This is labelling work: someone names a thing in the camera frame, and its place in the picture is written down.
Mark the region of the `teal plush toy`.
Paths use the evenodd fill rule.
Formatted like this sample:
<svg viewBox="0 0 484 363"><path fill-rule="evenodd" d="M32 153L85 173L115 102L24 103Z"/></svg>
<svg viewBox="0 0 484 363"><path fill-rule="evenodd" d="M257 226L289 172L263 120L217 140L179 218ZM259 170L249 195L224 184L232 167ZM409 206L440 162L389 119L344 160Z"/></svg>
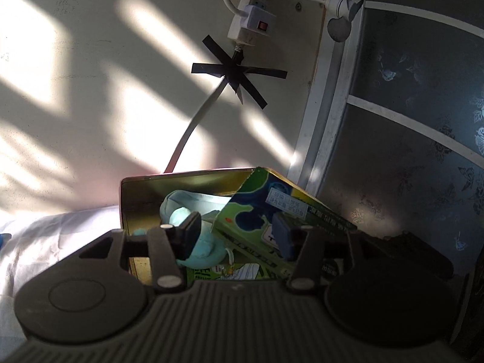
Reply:
<svg viewBox="0 0 484 363"><path fill-rule="evenodd" d="M179 266L201 270L221 264L227 255L223 241L212 228L229 197L176 190L168 194L159 208L162 225L185 231L181 244L173 248Z"/></svg>

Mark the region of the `green white toothpaste box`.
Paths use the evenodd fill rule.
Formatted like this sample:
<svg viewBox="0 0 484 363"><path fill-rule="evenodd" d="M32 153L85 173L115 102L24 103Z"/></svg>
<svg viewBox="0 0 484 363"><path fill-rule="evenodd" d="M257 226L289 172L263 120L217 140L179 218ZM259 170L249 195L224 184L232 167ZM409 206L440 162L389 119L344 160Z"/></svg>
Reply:
<svg viewBox="0 0 484 363"><path fill-rule="evenodd" d="M306 227L326 234L317 263L345 258L356 225L308 195L275 171L248 171L229 202L217 213L212 232L269 274L287 278L307 237Z"/></svg>

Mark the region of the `green shoe wipes packet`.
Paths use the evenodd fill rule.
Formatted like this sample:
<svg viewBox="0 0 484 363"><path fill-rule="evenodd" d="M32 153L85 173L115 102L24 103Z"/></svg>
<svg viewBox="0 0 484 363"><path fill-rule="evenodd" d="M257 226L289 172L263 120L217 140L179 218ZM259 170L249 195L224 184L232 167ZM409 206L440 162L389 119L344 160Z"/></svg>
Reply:
<svg viewBox="0 0 484 363"><path fill-rule="evenodd" d="M265 269L258 263L219 264L210 268L187 269L189 281L195 280L265 280L268 278Z"/></svg>

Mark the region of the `black tape cross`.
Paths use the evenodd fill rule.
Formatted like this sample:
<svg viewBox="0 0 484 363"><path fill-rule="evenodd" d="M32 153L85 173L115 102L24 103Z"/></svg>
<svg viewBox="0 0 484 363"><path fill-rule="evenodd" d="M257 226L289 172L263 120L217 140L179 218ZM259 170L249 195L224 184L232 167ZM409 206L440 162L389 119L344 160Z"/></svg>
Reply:
<svg viewBox="0 0 484 363"><path fill-rule="evenodd" d="M244 53L240 48L236 49L230 57L210 35L207 35L203 39L203 44L219 62L194 63L191 68L191 73L212 75L218 78L224 77L228 80L230 87L232 87L235 93L242 87L261 109L267 106L267 101L250 81L248 75L264 75L281 80L285 80L287 77L288 72L285 70L243 66Z"/></svg>

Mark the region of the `small white usb fan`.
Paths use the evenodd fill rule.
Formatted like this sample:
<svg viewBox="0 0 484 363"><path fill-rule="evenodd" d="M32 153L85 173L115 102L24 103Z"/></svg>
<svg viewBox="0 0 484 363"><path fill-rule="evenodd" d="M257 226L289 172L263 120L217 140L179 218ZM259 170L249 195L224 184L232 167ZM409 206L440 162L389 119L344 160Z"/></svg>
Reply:
<svg viewBox="0 0 484 363"><path fill-rule="evenodd" d="M337 43L346 41L352 30L352 22L362 9L364 0L307 0L323 5L332 16L327 24L329 36Z"/></svg>

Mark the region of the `white power strip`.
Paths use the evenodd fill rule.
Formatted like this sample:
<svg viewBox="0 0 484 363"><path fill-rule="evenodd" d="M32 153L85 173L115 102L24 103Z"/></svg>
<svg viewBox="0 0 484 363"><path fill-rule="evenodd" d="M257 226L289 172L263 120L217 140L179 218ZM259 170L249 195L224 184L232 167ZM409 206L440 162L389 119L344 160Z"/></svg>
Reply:
<svg viewBox="0 0 484 363"><path fill-rule="evenodd" d="M271 35L276 16L268 10L269 0L240 0L237 6L231 0L223 2L234 15L227 38L236 45L253 46L259 35Z"/></svg>

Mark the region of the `white window frame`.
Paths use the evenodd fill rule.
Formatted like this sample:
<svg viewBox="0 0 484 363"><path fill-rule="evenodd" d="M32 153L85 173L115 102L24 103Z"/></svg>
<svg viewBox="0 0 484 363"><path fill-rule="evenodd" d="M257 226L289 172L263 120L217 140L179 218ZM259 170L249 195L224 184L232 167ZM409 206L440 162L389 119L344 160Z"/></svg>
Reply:
<svg viewBox="0 0 484 363"><path fill-rule="evenodd" d="M364 0L364 10L398 13L442 24L474 37L483 37L483 0ZM317 64L299 132L295 153L301 156L289 168L288 176L302 188L315 194L322 187L330 163L345 106L351 104L412 129L450 150L483 165L483 156L456 139L446 139L435 129L392 112L387 106L351 95L357 53L363 33L363 15L355 20L354 33L348 41L337 44L326 31L320 39Z"/></svg>

